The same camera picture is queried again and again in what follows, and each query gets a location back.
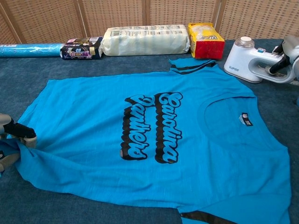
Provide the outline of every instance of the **yellow package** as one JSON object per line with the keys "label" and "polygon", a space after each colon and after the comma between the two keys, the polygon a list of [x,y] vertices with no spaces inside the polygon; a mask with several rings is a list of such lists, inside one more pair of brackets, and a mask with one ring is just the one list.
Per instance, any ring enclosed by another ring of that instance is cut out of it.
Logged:
{"label": "yellow package", "polygon": [[221,59],[225,41],[212,23],[189,23],[191,55],[194,58]]}

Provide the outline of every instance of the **black sleeve trim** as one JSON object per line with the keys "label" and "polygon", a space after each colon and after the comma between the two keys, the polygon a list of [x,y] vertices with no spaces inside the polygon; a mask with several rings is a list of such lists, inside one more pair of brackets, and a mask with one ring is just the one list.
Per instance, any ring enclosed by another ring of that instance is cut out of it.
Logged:
{"label": "black sleeve trim", "polygon": [[181,213],[181,217],[206,222],[209,224],[237,224],[227,219],[214,216],[210,213],[203,212],[203,211],[192,211],[192,212]]}
{"label": "black sleeve trim", "polygon": [[172,70],[172,71],[174,71],[180,75],[187,75],[187,74],[199,71],[199,70],[203,69],[204,67],[214,67],[215,65],[216,65],[216,62],[210,62],[210,63],[206,63],[206,64],[201,64],[197,69],[194,69],[192,71],[182,71],[182,72],[175,71],[175,70]]}

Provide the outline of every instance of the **clothing tag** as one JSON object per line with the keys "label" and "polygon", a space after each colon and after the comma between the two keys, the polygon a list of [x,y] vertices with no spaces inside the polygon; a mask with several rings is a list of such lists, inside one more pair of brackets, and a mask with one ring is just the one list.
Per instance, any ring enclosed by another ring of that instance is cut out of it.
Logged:
{"label": "clothing tag", "polygon": [[0,151],[0,160],[3,159],[5,157],[4,152]]}
{"label": "clothing tag", "polygon": [[242,115],[240,116],[240,120],[246,126],[253,126],[253,124],[251,123],[251,121],[248,118],[248,114],[247,113],[242,113]]}

